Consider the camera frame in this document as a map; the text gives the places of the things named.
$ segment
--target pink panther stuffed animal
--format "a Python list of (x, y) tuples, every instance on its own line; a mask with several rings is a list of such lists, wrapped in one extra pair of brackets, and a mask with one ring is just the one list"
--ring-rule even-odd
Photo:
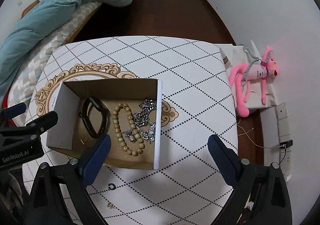
[[(266, 104), (266, 81), (267, 76), (275, 78), (278, 74), (277, 64), (274, 62), (273, 58), (267, 61), (269, 54), (272, 52), (272, 48), (266, 46), (264, 51), (262, 61), (260, 64), (252, 64), (251, 68), (247, 72), (247, 80), (262, 78), (261, 81), (261, 101), (262, 104)], [(249, 64), (239, 64), (232, 68), (229, 76), (230, 88), (232, 88), (233, 83), (236, 86), (236, 99), (237, 99), (237, 111), (241, 117), (247, 117), (249, 115), (249, 109), (244, 105), (247, 103), (250, 97), (250, 82), (247, 82), (247, 91), (243, 98), (242, 96), (242, 85), (241, 83), (245, 81), (244, 74), (245, 70)]]

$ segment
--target dark brown floor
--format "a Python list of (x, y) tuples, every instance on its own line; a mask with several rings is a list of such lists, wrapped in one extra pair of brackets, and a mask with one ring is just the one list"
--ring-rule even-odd
[[(206, 0), (133, 0), (124, 8), (103, 4), (87, 22), (74, 42), (112, 36), (156, 35), (202, 40), (210, 43), (234, 43), (222, 21)], [(241, 120), (248, 135), (263, 144), (259, 113)], [(263, 150), (246, 135), (238, 136), (239, 156), (263, 163)]]

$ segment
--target cardboard box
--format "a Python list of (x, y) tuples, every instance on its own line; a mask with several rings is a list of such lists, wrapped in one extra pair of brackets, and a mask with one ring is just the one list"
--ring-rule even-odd
[[(63, 82), (58, 87), (58, 95), (52, 102), (53, 110), (58, 114), (59, 120), (56, 126), (48, 131), (47, 147), (79, 158), (82, 152), (91, 147), (96, 140), (87, 133), (79, 112), (82, 110), (84, 100), (95, 96), (109, 109), (107, 134), (111, 138), (111, 150), (105, 160), (106, 165), (134, 169), (159, 168), (160, 155), (160, 128), (161, 128), (161, 99), (162, 82), (157, 79), (98, 79), (84, 81)], [(156, 122), (156, 138), (153, 143), (144, 141), (145, 149), (138, 156), (128, 155), (120, 146), (112, 123), (112, 112), (119, 103), (127, 103), (132, 113), (139, 112), (139, 105), (145, 99), (157, 102), (157, 109), (149, 115), (150, 122)], [(101, 124), (101, 113), (94, 107), (89, 107), (88, 116), (96, 131)], [(128, 130), (129, 123), (124, 109), (119, 112), (119, 124), (121, 131)], [(124, 137), (131, 150), (137, 150), (138, 144), (131, 143)]]

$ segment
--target patterned tablecloth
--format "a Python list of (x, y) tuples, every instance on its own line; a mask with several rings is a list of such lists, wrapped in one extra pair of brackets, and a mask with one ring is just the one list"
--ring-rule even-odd
[[(103, 166), (87, 187), (110, 225), (211, 224), (230, 196), (206, 143), (217, 133), (237, 150), (234, 102), (219, 48), (170, 37), (127, 36), (61, 46), (36, 85), (26, 123), (50, 110), (64, 80), (157, 78), (163, 81), (160, 168), (131, 170)], [(65, 164), (69, 157), (46, 147), (45, 155), (23, 165), (28, 191), (39, 164)], [(114, 183), (115, 190), (108, 184)], [(66, 205), (81, 224), (65, 185)]]

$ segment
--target black ring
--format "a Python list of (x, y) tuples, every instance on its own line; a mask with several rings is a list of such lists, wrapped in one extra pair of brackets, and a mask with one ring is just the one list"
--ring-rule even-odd
[[(91, 121), (88, 117), (88, 108), (89, 108), (90, 103), (102, 115), (102, 121), (101, 121), (101, 125), (100, 125), (98, 133), (94, 130), (94, 128), (91, 124)], [(84, 101), (83, 107), (82, 107), (82, 112), (80, 112), (79, 115), (82, 119), (82, 123), (83, 123), (85, 129), (87, 130), (87, 132), (89, 133), (89, 135), (92, 138), (98, 139), (100, 137), (100, 135), (105, 132), (107, 124), (108, 124), (108, 109), (103, 107), (102, 102), (99, 99), (97, 99), (96, 97), (89, 97)]]

